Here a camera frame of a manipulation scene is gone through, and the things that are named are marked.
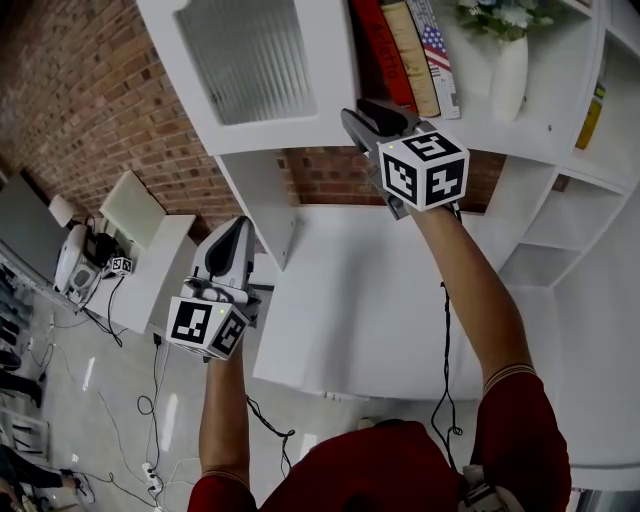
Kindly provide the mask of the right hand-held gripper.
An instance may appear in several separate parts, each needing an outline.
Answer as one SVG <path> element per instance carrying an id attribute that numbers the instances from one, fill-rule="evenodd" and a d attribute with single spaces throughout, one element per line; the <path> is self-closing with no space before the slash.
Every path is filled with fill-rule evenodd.
<path id="1" fill-rule="evenodd" d="M 343 108 L 341 122 L 376 165 L 376 186 L 395 219 L 410 208 L 424 212 L 464 197 L 470 152 L 453 135 L 408 108 L 366 98 L 357 100 L 356 110 Z"/>

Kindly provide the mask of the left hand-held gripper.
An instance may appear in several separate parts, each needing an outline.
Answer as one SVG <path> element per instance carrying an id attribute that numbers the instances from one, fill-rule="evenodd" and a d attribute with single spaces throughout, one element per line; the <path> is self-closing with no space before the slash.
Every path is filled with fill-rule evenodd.
<path id="1" fill-rule="evenodd" d="M 245 331 L 257 325 L 261 299 L 249 284 L 254 253 L 254 226 L 244 218 L 218 226 L 198 246 L 193 274 L 171 299 L 170 343 L 205 360 L 231 357 Z"/>

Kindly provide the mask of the person's right forearm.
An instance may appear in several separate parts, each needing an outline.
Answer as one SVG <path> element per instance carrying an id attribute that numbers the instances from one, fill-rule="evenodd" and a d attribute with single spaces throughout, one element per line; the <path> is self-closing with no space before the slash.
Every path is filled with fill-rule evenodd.
<path id="1" fill-rule="evenodd" d="M 462 223 L 449 210 L 411 217 L 440 271 L 458 320 L 476 354 L 483 385 L 535 373 L 521 315 L 508 290 Z"/>

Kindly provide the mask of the person's left forearm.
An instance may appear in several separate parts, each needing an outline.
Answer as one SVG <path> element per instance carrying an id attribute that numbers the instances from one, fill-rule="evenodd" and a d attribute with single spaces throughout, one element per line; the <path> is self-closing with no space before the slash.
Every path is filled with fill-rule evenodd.
<path id="1" fill-rule="evenodd" d="M 199 460 L 204 474 L 228 473 L 249 485 L 249 423 L 242 344 L 227 361 L 214 359 L 207 364 Z"/>

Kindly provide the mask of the white desk with hutch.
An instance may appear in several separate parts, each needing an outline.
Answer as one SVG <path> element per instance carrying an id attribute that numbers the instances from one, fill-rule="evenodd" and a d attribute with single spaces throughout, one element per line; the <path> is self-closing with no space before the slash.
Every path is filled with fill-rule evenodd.
<path id="1" fill-rule="evenodd" d="M 461 117 L 435 120 L 506 161 L 483 215 L 464 224 L 524 317 L 534 363 L 578 487 L 640 489 L 640 15 L 624 0 L 561 0 L 532 38 L 525 104 L 497 120 L 494 51 L 436 8 Z M 585 150 L 575 147 L 598 79 Z M 415 224 L 377 206 L 289 203 L 279 149 L 211 155 L 275 271 L 254 370 L 302 391 L 458 401 L 480 368 L 444 315 L 440 276 Z"/>

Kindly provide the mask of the red book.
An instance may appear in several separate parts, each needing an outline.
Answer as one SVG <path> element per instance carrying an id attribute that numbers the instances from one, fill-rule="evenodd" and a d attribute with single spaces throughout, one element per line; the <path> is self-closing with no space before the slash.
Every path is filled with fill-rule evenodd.
<path id="1" fill-rule="evenodd" d="M 378 0 L 349 0 L 366 40 L 375 55 L 387 97 L 398 106 L 417 112 L 405 66 Z"/>

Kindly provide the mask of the beige book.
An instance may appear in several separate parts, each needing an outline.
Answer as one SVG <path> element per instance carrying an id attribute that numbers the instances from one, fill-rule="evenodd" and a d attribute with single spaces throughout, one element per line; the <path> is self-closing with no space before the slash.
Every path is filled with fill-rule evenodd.
<path id="1" fill-rule="evenodd" d="M 381 0 L 380 7 L 403 62 L 417 113 L 427 118 L 439 116 L 430 68 L 407 2 Z"/>

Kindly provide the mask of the flag pattern book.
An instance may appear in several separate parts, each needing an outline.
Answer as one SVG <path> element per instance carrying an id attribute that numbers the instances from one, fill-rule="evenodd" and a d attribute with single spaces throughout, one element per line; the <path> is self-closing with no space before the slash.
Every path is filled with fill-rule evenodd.
<path id="1" fill-rule="evenodd" d="M 461 112 L 451 62 L 434 9 L 429 0 L 407 0 L 407 3 L 429 66 L 441 116 L 447 120 L 459 119 Z"/>

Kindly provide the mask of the white flat board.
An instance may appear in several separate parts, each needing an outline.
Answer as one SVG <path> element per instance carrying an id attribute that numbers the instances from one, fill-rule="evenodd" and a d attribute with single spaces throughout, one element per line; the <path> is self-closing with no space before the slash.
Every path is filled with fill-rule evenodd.
<path id="1" fill-rule="evenodd" d="M 102 203 L 100 213 L 129 241 L 148 249 L 166 210 L 133 171 L 121 175 Z"/>

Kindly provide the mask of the white vase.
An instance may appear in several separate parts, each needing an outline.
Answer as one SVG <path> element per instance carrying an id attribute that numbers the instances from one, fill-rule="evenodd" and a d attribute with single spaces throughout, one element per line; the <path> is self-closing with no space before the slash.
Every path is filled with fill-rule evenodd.
<path id="1" fill-rule="evenodd" d="M 491 83 L 491 107 L 501 122 L 512 122 L 524 101 L 528 77 L 528 39 L 502 42 Z"/>

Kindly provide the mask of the white spare hand-held gripper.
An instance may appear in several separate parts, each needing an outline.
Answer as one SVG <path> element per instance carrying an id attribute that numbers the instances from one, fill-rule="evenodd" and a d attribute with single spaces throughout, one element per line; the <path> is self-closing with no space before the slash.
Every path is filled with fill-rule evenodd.
<path id="1" fill-rule="evenodd" d="M 116 239 L 106 233 L 94 233 L 87 224 L 76 224 L 59 253 L 54 289 L 70 301 L 80 304 L 103 280 L 128 276 L 133 261 Z"/>

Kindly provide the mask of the white flower bunch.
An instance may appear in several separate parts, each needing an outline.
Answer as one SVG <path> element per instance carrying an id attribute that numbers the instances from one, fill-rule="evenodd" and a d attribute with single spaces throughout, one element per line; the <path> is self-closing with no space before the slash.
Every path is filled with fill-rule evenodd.
<path id="1" fill-rule="evenodd" d="M 455 19 L 477 37 L 513 42 L 551 27 L 563 14 L 561 0 L 455 0 Z"/>

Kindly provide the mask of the small beige box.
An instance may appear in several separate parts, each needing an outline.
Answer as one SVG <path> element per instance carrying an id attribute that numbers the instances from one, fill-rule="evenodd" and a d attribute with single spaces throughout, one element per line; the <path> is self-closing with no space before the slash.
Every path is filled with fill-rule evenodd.
<path id="1" fill-rule="evenodd" d="M 66 227 L 75 215 L 74 206 L 59 194 L 51 199 L 48 210 L 61 227 Z"/>

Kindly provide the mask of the yellow book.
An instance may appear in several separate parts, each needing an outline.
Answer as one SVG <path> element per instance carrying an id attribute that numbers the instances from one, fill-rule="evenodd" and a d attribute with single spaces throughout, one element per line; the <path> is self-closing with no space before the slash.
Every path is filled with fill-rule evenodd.
<path id="1" fill-rule="evenodd" d="M 577 149 L 585 150 L 588 147 L 601 115 L 605 95 L 606 87 L 604 86 L 602 80 L 598 79 L 585 120 L 575 144 L 575 147 Z"/>

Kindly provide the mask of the white shelf rack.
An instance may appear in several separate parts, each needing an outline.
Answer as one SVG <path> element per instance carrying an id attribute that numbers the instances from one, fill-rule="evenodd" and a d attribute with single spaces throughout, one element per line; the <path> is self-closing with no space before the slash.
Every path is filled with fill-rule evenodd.
<path id="1" fill-rule="evenodd" d="M 42 418 L 45 363 L 34 355 L 32 290 L 0 264 L 0 443 L 35 462 L 50 456 L 50 427 Z"/>

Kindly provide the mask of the white power strip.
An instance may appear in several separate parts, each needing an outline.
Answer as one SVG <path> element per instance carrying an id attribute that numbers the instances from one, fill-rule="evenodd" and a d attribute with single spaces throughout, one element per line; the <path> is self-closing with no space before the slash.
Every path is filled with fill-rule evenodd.
<path id="1" fill-rule="evenodd" d="M 152 497 L 156 497 L 164 487 L 162 479 L 156 474 L 153 465 L 150 462 L 142 464 L 142 470 L 147 481 L 147 490 Z"/>

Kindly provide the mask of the person's red shirt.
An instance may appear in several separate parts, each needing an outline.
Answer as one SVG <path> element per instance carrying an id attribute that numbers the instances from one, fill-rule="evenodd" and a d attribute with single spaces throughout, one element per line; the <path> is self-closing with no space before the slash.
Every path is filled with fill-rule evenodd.
<path id="1" fill-rule="evenodd" d="M 567 444 L 535 373 L 485 391 L 469 465 L 482 466 L 525 512 L 565 512 Z M 316 445 L 261 506 L 238 478 L 208 473 L 188 512 L 458 512 L 465 490 L 463 470 L 450 467 L 421 423 L 395 421 Z"/>

